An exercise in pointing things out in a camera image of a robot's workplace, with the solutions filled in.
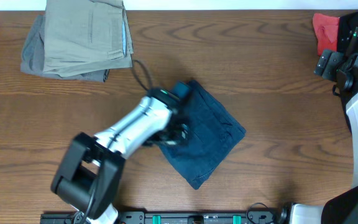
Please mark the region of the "navy blue shorts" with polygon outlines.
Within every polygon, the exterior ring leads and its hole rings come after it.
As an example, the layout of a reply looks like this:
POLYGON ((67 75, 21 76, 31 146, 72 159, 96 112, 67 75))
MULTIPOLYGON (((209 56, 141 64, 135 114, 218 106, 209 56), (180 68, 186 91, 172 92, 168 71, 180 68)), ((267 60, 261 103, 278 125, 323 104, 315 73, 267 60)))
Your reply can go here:
POLYGON ((159 145, 173 168, 197 190, 246 135, 225 107, 196 80, 184 112, 188 118, 188 141, 183 145, 159 145))

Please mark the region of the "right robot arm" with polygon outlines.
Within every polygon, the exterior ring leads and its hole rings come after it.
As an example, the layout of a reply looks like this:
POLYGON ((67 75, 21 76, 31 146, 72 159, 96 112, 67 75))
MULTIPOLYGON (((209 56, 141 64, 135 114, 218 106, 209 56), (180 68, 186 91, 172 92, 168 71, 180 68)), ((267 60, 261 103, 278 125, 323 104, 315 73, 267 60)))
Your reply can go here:
POLYGON ((315 74, 335 82, 338 96, 345 101, 352 134, 354 169, 352 188, 332 198, 323 206, 294 204, 288 214, 289 223, 358 223, 358 54, 342 63, 344 55, 324 50, 315 74))

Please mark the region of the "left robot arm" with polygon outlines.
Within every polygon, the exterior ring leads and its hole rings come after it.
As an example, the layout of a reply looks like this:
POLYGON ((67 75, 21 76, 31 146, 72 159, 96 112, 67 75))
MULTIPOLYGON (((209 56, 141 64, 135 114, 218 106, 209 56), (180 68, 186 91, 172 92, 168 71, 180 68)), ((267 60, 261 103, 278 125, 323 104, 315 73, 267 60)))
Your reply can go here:
POLYGON ((141 146, 177 146, 187 140, 183 107, 187 88, 153 88, 110 128, 73 138, 52 180, 51 191, 79 212, 78 223, 114 223, 112 201, 124 164, 141 146))

